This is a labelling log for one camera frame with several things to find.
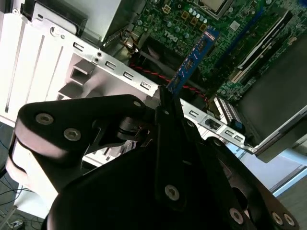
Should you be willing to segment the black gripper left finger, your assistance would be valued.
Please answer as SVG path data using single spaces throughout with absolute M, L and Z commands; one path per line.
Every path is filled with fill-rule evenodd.
M 166 190 L 171 190 L 183 173 L 187 136 L 171 104 L 175 97 L 163 88 L 159 92 L 155 109 L 129 94 L 29 103 L 18 113 L 15 136 L 40 159 L 51 183 L 60 186 L 59 193 L 82 177 L 75 169 L 85 154 L 128 140 L 137 145 L 127 153 L 145 150 L 157 155 L 156 185 L 165 173 L 170 182 Z

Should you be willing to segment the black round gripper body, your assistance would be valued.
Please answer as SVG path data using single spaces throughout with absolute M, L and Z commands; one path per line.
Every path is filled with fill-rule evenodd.
M 52 204 L 44 230 L 211 230 L 205 175 L 195 166 L 195 150 L 182 154 L 183 173 L 170 182 L 162 173 L 156 185 L 158 157 L 133 150 L 65 187 Z

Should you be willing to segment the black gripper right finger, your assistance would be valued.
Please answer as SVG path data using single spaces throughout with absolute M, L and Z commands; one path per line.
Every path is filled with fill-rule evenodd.
M 219 139 L 203 140 L 184 118 L 181 101 L 172 107 L 197 154 L 195 166 L 205 175 L 209 201 L 215 208 L 208 227 L 214 230 L 297 230 L 299 224 L 256 176 Z

